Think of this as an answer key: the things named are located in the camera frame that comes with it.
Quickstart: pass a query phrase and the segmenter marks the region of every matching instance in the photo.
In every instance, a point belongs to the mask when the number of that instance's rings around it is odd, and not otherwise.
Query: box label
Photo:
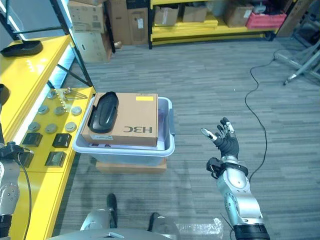
[[[243,17],[244,17],[245,19],[249,18],[251,12],[252,12],[252,10],[246,10],[245,13],[244,13],[244,15],[243,15]]]
[[[154,96],[136,96],[135,100],[136,101],[153,101]]]
[[[143,29],[144,28],[144,19],[143,18],[138,18],[138,29]]]
[[[114,139],[111,135],[93,135],[93,134],[91,134],[90,137],[93,140],[113,140]]]

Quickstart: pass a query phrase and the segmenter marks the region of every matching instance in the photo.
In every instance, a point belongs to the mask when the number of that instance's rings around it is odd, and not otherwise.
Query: cardboard box on shelf
[[[99,32],[75,32],[75,42],[85,63],[106,63],[112,55],[109,36]]]
[[[182,21],[185,23],[188,23],[188,22],[203,23],[206,19],[206,16],[207,16],[206,7],[185,6]]]
[[[106,0],[73,0],[74,2],[82,3],[82,4],[89,4],[97,6],[99,4],[102,4]]]
[[[101,96],[97,93],[93,105]],[[85,120],[81,135],[88,143],[156,146],[158,140],[158,94],[116,93],[118,97],[117,115],[113,128],[108,133],[95,133],[88,127],[91,115]]]
[[[121,41],[124,45],[131,45],[126,0],[109,0],[107,4],[114,42]]]
[[[178,18],[177,8],[155,6],[154,23],[158,25],[173,26]]]
[[[103,5],[89,5],[69,1],[68,9],[75,32],[105,32],[105,18]]]
[[[127,9],[141,9],[148,7],[148,0],[126,0]]]
[[[148,43],[148,9],[128,9],[131,42],[133,45]]]
[[[253,8],[254,6],[243,1],[230,1],[223,15],[223,20],[229,28],[244,27]]]

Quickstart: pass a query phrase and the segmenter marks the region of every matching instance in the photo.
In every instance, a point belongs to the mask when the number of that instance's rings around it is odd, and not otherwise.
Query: round metal disc
[[[63,115],[65,112],[66,111],[62,106],[58,106],[54,109],[54,114],[58,116]]]
[[[56,91],[51,91],[48,93],[46,96],[48,99],[55,99],[57,97],[57,92]]]
[[[75,107],[73,107],[72,109],[71,109],[71,114],[73,115],[73,116],[78,116],[78,115],[80,115],[82,113],[82,109],[81,109],[81,107],[79,107],[79,106],[75,106]]]
[[[40,124],[37,123],[36,121],[33,121],[32,123],[30,123],[30,125],[28,126],[28,130],[35,133],[36,131],[38,131],[40,129]]]
[[[45,127],[45,132],[47,134],[53,134],[57,131],[58,127],[54,123],[49,124],[48,126]]]
[[[46,105],[42,105],[41,107],[39,107],[38,109],[38,114],[46,114],[47,112],[49,112],[49,107]]]
[[[67,132],[72,133],[74,130],[77,129],[77,125],[73,121],[70,121],[64,126],[64,129]]]

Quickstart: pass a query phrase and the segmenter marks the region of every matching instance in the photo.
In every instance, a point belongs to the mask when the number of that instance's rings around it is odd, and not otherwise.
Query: black cylinder
[[[233,226],[237,240],[270,240],[264,224],[244,224]]]
[[[0,216],[0,238],[5,238],[8,236],[11,226],[11,219],[11,215]]]

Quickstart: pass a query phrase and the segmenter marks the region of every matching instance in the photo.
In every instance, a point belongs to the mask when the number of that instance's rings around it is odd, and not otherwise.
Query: metal stand
[[[284,81],[283,85],[288,84],[297,76],[303,73],[311,74],[312,76],[320,80],[320,74],[318,73],[320,69],[320,40],[314,46],[311,46],[299,52],[293,58],[289,58],[280,53],[276,53],[275,57],[276,59],[286,61],[287,63],[298,69],[294,74],[289,76],[286,81]]]

